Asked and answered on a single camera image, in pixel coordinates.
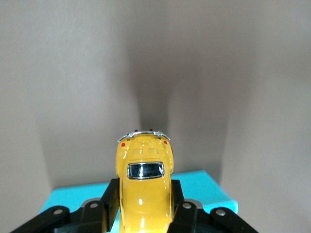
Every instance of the toy car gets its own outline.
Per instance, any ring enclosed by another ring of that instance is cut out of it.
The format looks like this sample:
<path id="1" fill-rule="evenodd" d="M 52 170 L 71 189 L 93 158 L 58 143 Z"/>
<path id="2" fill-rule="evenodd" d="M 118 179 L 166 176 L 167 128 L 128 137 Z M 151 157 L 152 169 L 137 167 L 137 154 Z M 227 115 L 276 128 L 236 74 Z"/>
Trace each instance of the toy car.
<path id="1" fill-rule="evenodd" d="M 173 151 L 161 132 L 126 134 L 119 141 L 120 232 L 165 233 L 173 220 Z"/>

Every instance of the screw head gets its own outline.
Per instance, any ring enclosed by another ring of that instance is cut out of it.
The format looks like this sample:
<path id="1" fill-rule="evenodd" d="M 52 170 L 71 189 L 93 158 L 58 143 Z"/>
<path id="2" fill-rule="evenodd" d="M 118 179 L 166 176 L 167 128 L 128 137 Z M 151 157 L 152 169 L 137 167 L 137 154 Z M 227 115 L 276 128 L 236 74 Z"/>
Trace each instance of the screw head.
<path id="1" fill-rule="evenodd" d="M 190 209 L 190 208 L 191 208 L 191 204 L 188 203 L 188 202 L 185 202 L 185 203 L 183 204 L 183 207 L 184 207 L 185 209 Z"/>
<path id="2" fill-rule="evenodd" d="M 225 216 L 225 211 L 218 209 L 216 210 L 216 214 L 218 214 L 219 216 Z"/>
<path id="3" fill-rule="evenodd" d="M 92 203 L 92 204 L 90 205 L 90 208 L 96 208 L 97 206 L 98 206 L 97 203 Z"/>
<path id="4" fill-rule="evenodd" d="M 62 212 L 63 212 L 63 210 L 58 209 L 58 210 L 55 210 L 55 211 L 53 212 L 53 214 L 54 214 L 54 215 L 59 215 L 59 214 L 61 214 Z"/>

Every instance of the rear window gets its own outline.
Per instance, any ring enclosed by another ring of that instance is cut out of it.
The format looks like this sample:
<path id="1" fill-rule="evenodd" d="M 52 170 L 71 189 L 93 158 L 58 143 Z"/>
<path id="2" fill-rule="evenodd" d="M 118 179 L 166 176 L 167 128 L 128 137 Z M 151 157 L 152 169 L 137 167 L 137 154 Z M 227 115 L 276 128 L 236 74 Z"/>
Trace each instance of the rear window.
<path id="1" fill-rule="evenodd" d="M 164 165 L 161 162 L 129 164 L 127 177 L 130 179 L 151 179 L 164 176 Z"/>

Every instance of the turquoise platform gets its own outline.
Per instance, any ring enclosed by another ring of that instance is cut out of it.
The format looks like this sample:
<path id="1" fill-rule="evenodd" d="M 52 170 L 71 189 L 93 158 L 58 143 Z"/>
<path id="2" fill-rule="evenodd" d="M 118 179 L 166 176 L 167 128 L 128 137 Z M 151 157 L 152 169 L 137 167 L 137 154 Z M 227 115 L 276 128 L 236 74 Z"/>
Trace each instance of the turquoise platform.
<path id="1" fill-rule="evenodd" d="M 173 174 L 172 179 L 180 180 L 185 199 L 198 200 L 207 213 L 216 207 L 226 207 L 238 213 L 238 203 L 229 197 L 205 171 Z M 57 188 L 52 191 L 41 212 L 55 205 L 66 206 L 70 212 L 74 212 L 85 200 L 100 198 L 108 184 L 97 183 Z M 119 214 L 111 232 L 119 232 Z"/>

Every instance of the metal screw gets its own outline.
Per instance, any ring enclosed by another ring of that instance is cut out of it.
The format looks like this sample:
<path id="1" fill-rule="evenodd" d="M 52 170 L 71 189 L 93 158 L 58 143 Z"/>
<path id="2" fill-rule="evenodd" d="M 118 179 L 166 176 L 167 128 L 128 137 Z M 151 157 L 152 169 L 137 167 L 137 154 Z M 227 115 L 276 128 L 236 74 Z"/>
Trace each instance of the metal screw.
<path id="1" fill-rule="evenodd" d="M 219 216 L 225 216 L 225 211 L 218 209 L 216 210 L 216 214 L 218 214 Z"/>
<path id="2" fill-rule="evenodd" d="M 55 210 L 55 211 L 53 212 L 53 214 L 54 214 L 54 215 L 58 215 L 58 214 L 61 214 L 62 212 L 63 212 L 63 210 L 58 209 L 58 210 Z"/>
<path id="3" fill-rule="evenodd" d="M 191 204 L 188 203 L 188 202 L 185 202 L 185 203 L 183 204 L 183 207 L 184 207 L 185 209 L 190 209 L 190 208 L 191 208 Z"/>
<path id="4" fill-rule="evenodd" d="M 97 203 L 92 203 L 92 204 L 90 205 L 90 208 L 96 208 L 97 206 L 98 206 Z"/>

